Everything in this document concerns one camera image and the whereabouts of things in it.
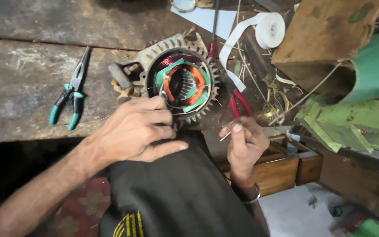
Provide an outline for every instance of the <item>red screwdriver handle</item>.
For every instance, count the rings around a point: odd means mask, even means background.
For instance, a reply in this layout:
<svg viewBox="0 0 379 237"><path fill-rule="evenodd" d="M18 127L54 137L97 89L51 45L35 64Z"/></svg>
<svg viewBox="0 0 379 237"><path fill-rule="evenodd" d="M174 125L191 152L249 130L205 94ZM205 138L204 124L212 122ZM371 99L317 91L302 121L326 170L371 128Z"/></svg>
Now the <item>red screwdriver handle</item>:
<svg viewBox="0 0 379 237"><path fill-rule="evenodd" d="M211 57L211 61L215 62L216 61L216 50L217 46L214 42L210 42L207 45L207 50L208 50L208 56Z"/></svg>

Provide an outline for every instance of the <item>right hand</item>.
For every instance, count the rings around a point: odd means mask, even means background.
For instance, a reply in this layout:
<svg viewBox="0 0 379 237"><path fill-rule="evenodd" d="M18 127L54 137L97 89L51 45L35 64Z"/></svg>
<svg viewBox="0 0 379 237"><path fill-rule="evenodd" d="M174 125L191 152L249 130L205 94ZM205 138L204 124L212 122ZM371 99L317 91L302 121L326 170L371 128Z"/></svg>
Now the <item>right hand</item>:
<svg viewBox="0 0 379 237"><path fill-rule="evenodd" d="M231 175L238 179L248 179L255 163L269 147L270 140L264 135L263 128L253 117L240 117L223 127L219 136L231 132L227 150Z"/></svg>
<svg viewBox="0 0 379 237"><path fill-rule="evenodd" d="M95 154L94 161L104 168L116 161L152 162L188 148L183 141L151 145L173 139L172 114L160 96L139 98L120 105L99 130L83 141Z"/></svg>

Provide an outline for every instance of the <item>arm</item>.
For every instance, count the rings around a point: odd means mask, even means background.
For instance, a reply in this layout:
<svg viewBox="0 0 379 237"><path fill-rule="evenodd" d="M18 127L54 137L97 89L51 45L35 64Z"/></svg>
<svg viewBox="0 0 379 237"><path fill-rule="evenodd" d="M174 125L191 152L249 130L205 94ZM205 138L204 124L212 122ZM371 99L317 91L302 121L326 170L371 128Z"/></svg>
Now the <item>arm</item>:
<svg viewBox="0 0 379 237"><path fill-rule="evenodd" d="M263 134L262 127L252 117L240 117L232 121L220 131L219 136L223 137L229 131L231 131L231 141L227 159L230 163L232 189L241 200L250 201L258 195L258 190L252 179L252 170L255 162L269 147L270 141ZM264 232L270 236L260 203L255 202L246 205L246 208L258 220Z"/></svg>
<svg viewBox="0 0 379 237"><path fill-rule="evenodd" d="M102 128L1 205L0 236L27 235L71 190L116 161L151 162L187 149L182 141L151 145L176 137L171 124L172 114L161 97L124 103Z"/></svg>

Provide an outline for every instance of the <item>needle-nose pliers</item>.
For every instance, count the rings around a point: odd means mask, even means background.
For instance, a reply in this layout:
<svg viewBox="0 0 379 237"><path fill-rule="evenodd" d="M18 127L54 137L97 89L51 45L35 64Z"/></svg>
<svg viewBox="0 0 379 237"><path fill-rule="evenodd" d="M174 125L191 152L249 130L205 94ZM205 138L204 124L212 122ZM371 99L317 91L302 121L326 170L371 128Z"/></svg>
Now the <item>needle-nose pliers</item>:
<svg viewBox="0 0 379 237"><path fill-rule="evenodd" d="M64 84L64 90L61 93L58 100L55 102L55 105L52 107L50 112L49 124L53 125L56 123L60 110L64 107L68 100L72 101L74 114L72 115L71 122L68 126L68 130L73 130L80 119L83 106L83 97L84 94L81 93L81 85L84 80L84 74L87 71L88 60L90 57L90 47L87 46L86 51L82 55L80 61L77 64L77 67L74 70L74 73L71 77L71 82Z"/></svg>

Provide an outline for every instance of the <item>teal plier handle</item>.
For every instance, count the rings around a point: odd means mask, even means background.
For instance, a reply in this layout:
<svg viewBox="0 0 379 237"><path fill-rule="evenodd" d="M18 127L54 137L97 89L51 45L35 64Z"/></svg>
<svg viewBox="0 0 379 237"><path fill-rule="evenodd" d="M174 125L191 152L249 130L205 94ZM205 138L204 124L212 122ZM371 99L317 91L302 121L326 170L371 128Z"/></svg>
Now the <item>teal plier handle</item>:
<svg viewBox="0 0 379 237"><path fill-rule="evenodd" d="M72 115L70 124L68 125L68 130L71 131L76 127L78 120L80 119L84 96L80 92L75 92L68 83L64 84L64 88L65 89L59 96L58 100L56 100L55 105L52 107L49 117L49 124L56 124L60 110L65 106L68 100L72 100L74 113Z"/></svg>

